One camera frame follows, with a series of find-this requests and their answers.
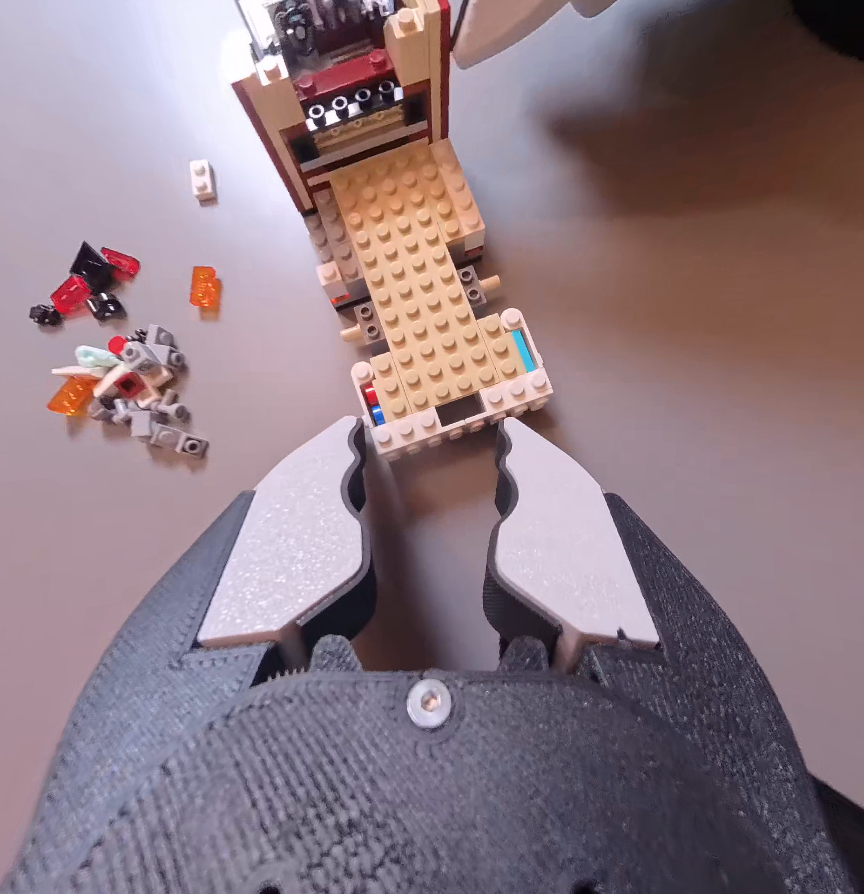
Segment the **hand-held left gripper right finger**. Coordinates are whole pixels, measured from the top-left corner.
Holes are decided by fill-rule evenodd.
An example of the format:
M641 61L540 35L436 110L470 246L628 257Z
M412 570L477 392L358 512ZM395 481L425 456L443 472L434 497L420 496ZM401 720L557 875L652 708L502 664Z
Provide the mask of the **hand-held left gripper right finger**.
M626 640L652 649L659 634L601 486L519 419L498 428L495 525L487 565L514 604L505 637L519 631L518 604L554 629L553 662L575 667L584 647Z

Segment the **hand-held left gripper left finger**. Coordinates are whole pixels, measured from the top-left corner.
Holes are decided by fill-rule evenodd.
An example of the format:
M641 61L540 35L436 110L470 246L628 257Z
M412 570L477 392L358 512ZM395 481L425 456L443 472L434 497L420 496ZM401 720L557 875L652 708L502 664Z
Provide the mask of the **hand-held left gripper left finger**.
M283 643L289 664L328 634L353 639L375 610L364 424L346 416L255 488L197 641Z

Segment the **toy brick truck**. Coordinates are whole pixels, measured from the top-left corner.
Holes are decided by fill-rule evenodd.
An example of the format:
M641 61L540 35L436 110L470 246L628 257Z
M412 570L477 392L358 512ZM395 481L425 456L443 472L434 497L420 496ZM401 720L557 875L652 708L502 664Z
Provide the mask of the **toy brick truck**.
M232 87L303 216L388 461L545 405L520 311L485 315L486 228L449 129L446 1L236 2Z

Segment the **pile of small loose bricks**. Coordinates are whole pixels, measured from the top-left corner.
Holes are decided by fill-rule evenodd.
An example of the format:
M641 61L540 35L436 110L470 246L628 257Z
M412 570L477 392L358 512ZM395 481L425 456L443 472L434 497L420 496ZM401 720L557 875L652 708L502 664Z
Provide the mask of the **pile of small loose bricks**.
M114 289L131 283L140 269L134 256L83 241L67 278L48 302L30 307L28 317L42 330L85 311L99 323L124 322L126 310ZM190 431L191 411L174 387L186 367L176 337L161 325L115 334L105 348L78 346L74 363L52 369L63 384L47 409L126 427L149 446L201 460L209 442Z

